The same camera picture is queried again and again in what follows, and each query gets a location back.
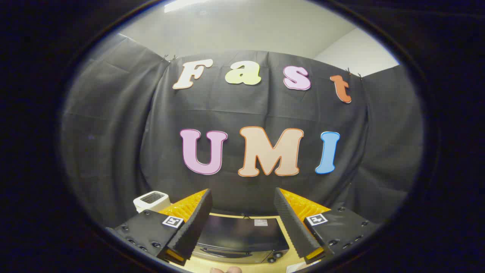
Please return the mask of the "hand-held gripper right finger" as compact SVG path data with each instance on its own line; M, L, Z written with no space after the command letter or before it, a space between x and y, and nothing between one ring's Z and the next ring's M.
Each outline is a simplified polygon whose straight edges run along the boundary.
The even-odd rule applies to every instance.
M345 206L328 208L282 188L274 191L274 207L307 264L350 252L380 227Z

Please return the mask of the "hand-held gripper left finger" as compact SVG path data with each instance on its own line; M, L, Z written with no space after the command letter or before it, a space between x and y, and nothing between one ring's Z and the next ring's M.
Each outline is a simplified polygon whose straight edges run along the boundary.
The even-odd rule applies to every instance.
M107 231L131 247L159 260L184 266L192 256L213 207L210 189L204 189L164 209L155 202Z

